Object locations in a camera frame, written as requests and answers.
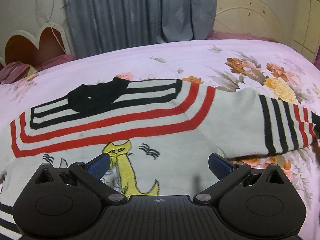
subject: pillow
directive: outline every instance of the pillow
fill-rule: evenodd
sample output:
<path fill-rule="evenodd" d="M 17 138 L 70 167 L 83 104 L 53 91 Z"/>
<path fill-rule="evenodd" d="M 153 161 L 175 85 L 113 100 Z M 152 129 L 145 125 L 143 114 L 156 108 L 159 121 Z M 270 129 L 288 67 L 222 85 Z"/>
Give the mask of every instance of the pillow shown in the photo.
<path fill-rule="evenodd" d="M 49 59 L 48 61 L 46 61 L 42 65 L 35 67 L 35 69 L 37 71 L 45 70 L 47 68 L 51 68 L 51 67 L 63 64 L 63 63 L 67 63 L 67 62 L 73 61 L 75 59 L 76 59 L 76 57 L 73 55 L 64 54 L 64 55 L 60 55 L 60 56 L 54 57 L 52 59 Z"/>
<path fill-rule="evenodd" d="M 207 40 L 257 40 L 257 41 L 271 41 L 277 42 L 272 38 L 264 38 L 253 36 L 250 33 L 225 33 L 212 31 Z"/>
<path fill-rule="evenodd" d="M 11 62 L 0 71 L 0 84 L 11 84 L 27 76 L 29 64 Z"/>

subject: gray curtain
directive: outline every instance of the gray curtain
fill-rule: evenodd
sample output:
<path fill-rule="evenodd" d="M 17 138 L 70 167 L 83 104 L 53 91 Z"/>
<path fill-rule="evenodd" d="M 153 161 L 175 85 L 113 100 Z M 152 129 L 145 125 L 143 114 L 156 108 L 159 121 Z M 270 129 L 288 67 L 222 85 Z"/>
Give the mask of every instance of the gray curtain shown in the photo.
<path fill-rule="evenodd" d="M 217 0 L 65 0 L 77 58 L 155 43 L 205 39 Z"/>

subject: pink bedsheet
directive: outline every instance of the pink bedsheet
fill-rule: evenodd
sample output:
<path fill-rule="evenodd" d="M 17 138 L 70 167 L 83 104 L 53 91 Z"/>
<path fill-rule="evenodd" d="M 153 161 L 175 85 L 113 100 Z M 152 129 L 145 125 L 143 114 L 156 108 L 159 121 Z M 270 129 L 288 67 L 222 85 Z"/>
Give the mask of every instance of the pink bedsheet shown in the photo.
<path fill-rule="evenodd" d="M 1 85 L 0 128 L 27 108 L 62 97 L 81 84 L 108 82 L 116 75 L 128 80 L 185 79 L 229 92 L 251 87 L 259 94 L 301 104 L 320 115 L 320 71 L 293 49 L 256 40 L 205 40 L 113 51 Z M 279 164 L 307 207 L 300 236 L 320 239 L 320 172 L 311 147 L 241 161 L 254 168 Z"/>

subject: wire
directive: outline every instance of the wire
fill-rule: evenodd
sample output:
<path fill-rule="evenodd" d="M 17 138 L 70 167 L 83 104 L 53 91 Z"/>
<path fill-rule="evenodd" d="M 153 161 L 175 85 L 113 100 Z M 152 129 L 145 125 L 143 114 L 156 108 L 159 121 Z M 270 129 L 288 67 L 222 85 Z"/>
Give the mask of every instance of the wire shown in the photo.
<path fill-rule="evenodd" d="M 44 10 L 44 6 L 43 6 L 41 0 L 39 0 L 39 2 L 40 2 L 40 5 L 41 5 L 41 7 L 42 7 L 42 10 Z M 50 12 L 49 14 L 47 14 L 47 15 L 44 15 L 44 16 L 45 16 L 45 18 L 46 18 L 46 20 L 47 20 L 47 23 L 50 24 L 50 28 L 51 28 L 52 34 L 53 34 L 53 36 L 55 37 L 55 39 L 57 40 L 60 48 L 63 50 L 64 54 L 67 54 L 66 50 L 65 50 L 64 47 L 61 45 L 59 39 L 58 39 L 57 36 L 55 35 L 55 33 L 54 33 L 54 31 L 53 31 L 53 28 L 52 28 L 52 26 L 51 26 L 51 23 L 50 23 L 50 19 L 51 19 L 52 14 L 53 14 L 53 8 L 54 8 L 54 0 L 52 0 L 51 12 Z"/>

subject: orange flower print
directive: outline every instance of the orange flower print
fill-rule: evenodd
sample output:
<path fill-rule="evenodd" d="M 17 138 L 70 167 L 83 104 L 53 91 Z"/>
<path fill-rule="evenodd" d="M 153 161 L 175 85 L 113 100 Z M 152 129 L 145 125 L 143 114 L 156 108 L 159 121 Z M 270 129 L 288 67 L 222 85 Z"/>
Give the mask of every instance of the orange flower print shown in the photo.
<path fill-rule="evenodd" d="M 203 84 L 203 81 L 201 81 L 201 78 L 196 78 L 194 76 L 190 76 L 188 78 L 183 78 L 183 81 L 188 81 L 196 84 Z"/>
<path fill-rule="evenodd" d="M 290 161 L 284 162 L 284 165 L 282 168 L 285 169 L 286 171 L 290 170 L 291 169 L 291 162 Z"/>
<path fill-rule="evenodd" d="M 275 156 L 266 159 L 265 163 L 262 164 L 262 168 L 265 169 L 270 163 L 277 163 Z"/>
<path fill-rule="evenodd" d="M 256 70 L 261 72 L 261 68 L 258 68 L 253 64 L 252 62 L 249 61 L 243 61 L 238 58 L 227 58 L 226 65 L 231 68 L 232 73 L 237 73 L 237 74 L 243 74 L 243 75 L 252 75 L 256 76 L 252 70 Z"/>
<path fill-rule="evenodd" d="M 271 71 L 272 75 L 276 78 L 282 78 L 284 82 L 290 82 L 291 84 L 297 85 L 297 82 L 300 81 L 300 78 L 289 72 L 285 71 L 283 67 L 274 64 L 274 63 L 267 63 L 267 70 Z"/>
<path fill-rule="evenodd" d="M 118 74 L 117 77 L 125 79 L 125 80 L 132 81 L 133 78 L 134 78 L 134 75 L 132 73 L 130 73 L 130 72 L 126 72 L 126 73 Z"/>
<path fill-rule="evenodd" d="M 287 170 L 285 170 L 285 169 L 282 169 L 282 170 L 283 170 L 284 174 L 288 177 L 288 179 L 289 179 L 290 181 L 292 181 L 292 179 L 293 179 L 293 172 L 292 172 L 292 171 L 287 171 Z"/>
<path fill-rule="evenodd" d="M 258 165 L 260 165 L 260 158 L 259 157 L 252 157 L 249 159 L 245 159 L 245 158 L 236 158 L 236 163 L 246 163 L 249 164 L 251 167 L 256 167 Z"/>

